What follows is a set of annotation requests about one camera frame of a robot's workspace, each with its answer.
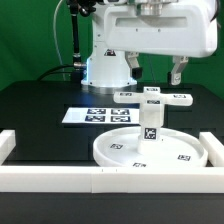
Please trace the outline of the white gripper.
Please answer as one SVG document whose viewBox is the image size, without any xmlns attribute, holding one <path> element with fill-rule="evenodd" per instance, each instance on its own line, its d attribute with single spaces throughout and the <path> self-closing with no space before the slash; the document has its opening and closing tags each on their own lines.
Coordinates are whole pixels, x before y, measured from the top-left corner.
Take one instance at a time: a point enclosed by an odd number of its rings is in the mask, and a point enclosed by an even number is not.
<svg viewBox="0 0 224 224">
<path fill-rule="evenodd" d="M 110 6 L 104 15 L 106 45 L 130 51 L 125 59 L 134 79 L 142 77 L 140 53 L 174 56 L 168 82 L 181 83 L 188 57 L 207 57 L 217 48 L 215 3 L 168 3 L 159 16 L 138 15 L 135 5 Z"/>
</svg>

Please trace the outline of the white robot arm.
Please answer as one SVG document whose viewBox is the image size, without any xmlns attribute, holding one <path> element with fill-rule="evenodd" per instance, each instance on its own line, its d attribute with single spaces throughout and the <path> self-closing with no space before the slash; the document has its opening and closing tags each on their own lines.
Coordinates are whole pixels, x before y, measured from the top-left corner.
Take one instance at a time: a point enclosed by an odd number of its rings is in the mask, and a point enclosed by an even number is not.
<svg viewBox="0 0 224 224">
<path fill-rule="evenodd" d="M 82 86 L 98 93 L 133 89 L 142 75 L 140 53 L 167 55 L 178 85 L 190 57 L 208 57 L 217 48 L 220 0 L 80 0 L 92 17 L 93 50 Z"/>
</svg>

